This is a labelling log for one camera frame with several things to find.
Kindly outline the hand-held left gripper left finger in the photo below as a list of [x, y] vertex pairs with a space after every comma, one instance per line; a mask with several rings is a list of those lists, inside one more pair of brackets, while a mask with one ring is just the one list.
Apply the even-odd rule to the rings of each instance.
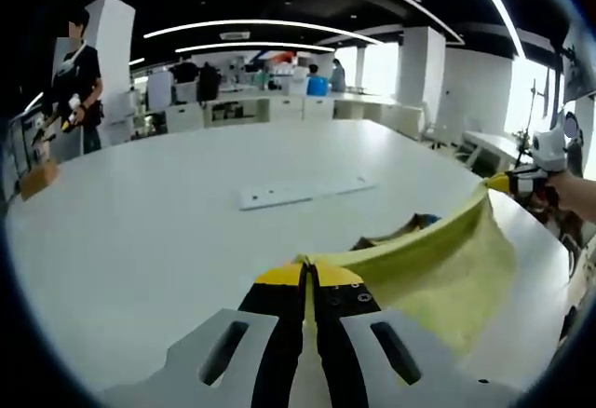
[[286, 407], [303, 348], [306, 267], [254, 281], [238, 309], [222, 309], [172, 345], [168, 407]]

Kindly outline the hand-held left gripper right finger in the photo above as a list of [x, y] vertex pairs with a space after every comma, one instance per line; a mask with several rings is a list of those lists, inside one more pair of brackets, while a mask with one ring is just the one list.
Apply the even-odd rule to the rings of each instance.
[[363, 278], [311, 265], [317, 350], [333, 407], [428, 407], [424, 385], [443, 380], [454, 355], [397, 310], [383, 310]]

